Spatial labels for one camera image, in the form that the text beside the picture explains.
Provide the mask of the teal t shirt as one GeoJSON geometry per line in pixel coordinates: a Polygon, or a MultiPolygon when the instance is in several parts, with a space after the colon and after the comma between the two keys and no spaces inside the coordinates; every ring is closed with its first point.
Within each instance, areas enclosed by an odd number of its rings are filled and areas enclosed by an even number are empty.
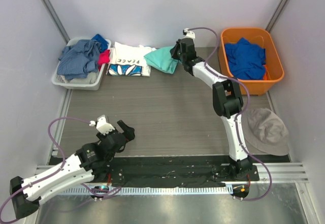
{"type": "Polygon", "coordinates": [[[144,55],[146,63],[161,72],[174,74],[178,60],[172,58],[170,53],[172,48],[173,46],[167,46],[149,52],[144,55]]]}

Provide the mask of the white printed t shirt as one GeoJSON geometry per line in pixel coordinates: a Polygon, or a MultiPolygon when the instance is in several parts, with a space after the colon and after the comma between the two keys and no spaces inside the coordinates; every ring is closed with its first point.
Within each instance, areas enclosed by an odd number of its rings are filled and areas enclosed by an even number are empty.
{"type": "Polygon", "coordinates": [[[106,74],[111,76],[149,77],[151,67],[147,64],[144,56],[155,50],[156,48],[148,46],[139,45],[134,47],[115,42],[106,74]]]}

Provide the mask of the white laundry basket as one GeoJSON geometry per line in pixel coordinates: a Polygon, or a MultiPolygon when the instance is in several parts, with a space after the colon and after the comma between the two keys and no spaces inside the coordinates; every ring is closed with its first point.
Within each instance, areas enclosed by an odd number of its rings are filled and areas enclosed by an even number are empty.
{"type": "MultiPolygon", "coordinates": [[[[80,39],[86,39],[87,37],[77,37],[72,38],[68,41],[67,46],[75,45],[80,39]]],[[[105,39],[108,42],[108,50],[112,50],[112,42],[109,39],[105,39]]],[[[104,72],[107,68],[107,65],[102,65],[99,72],[97,72],[96,80],[92,84],[85,84],[85,83],[71,83],[68,82],[65,78],[63,78],[61,75],[57,74],[57,68],[59,64],[57,64],[57,67],[52,75],[51,81],[54,85],[62,86],[66,89],[76,89],[76,90],[91,90],[96,91],[99,89],[104,72]]]]}

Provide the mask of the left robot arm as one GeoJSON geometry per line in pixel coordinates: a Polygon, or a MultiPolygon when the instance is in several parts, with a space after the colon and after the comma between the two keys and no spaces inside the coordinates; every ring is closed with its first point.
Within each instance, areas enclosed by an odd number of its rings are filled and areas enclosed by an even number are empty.
{"type": "Polygon", "coordinates": [[[11,179],[10,195],[16,219],[33,214],[42,204],[74,185],[104,182],[110,171],[110,161],[135,138],[134,128],[119,120],[117,124],[122,129],[119,132],[105,115],[86,124],[96,128],[97,142],[83,145],[71,156],[64,156],[60,164],[38,175],[11,179]]]}

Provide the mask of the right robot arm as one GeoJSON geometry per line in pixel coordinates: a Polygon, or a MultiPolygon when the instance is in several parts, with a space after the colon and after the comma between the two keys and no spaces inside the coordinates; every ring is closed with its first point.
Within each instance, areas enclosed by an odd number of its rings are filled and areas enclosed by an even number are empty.
{"type": "Polygon", "coordinates": [[[213,109],[223,122],[229,143],[229,175],[236,181],[242,180],[252,170],[252,159],[242,129],[244,102],[239,81],[220,74],[197,56],[191,38],[178,39],[170,53],[173,59],[182,63],[185,71],[212,89],[213,109]]]}

